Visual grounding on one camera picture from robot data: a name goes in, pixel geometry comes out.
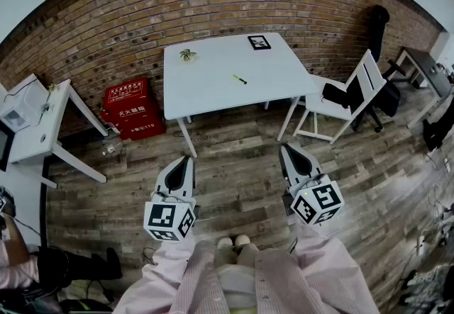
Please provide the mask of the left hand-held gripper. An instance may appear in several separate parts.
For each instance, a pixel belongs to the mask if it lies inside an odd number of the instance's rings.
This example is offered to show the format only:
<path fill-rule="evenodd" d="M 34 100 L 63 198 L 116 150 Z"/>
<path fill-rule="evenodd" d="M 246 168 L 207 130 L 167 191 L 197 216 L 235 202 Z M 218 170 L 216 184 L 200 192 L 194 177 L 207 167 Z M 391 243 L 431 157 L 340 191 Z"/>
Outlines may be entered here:
<path fill-rule="evenodd" d="M 195 166 L 190 156 L 168 164 L 157 177 L 151 200 L 145 203 L 143 228 L 154 240 L 181 242 L 196 220 Z"/>

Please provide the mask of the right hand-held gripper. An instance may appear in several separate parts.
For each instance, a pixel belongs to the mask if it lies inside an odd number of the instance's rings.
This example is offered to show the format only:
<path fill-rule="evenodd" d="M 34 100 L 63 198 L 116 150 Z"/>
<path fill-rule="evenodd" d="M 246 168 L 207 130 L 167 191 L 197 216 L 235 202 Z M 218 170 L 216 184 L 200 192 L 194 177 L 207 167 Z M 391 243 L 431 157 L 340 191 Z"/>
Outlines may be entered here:
<path fill-rule="evenodd" d="M 288 216 L 295 215 L 305 225 L 317 225 L 332 219 L 345 205 L 337 182 L 320 174 L 318 160 L 300 145 L 281 144 L 279 162 L 290 186 L 282 197 Z M 311 178 L 299 183 L 299 175 Z"/>

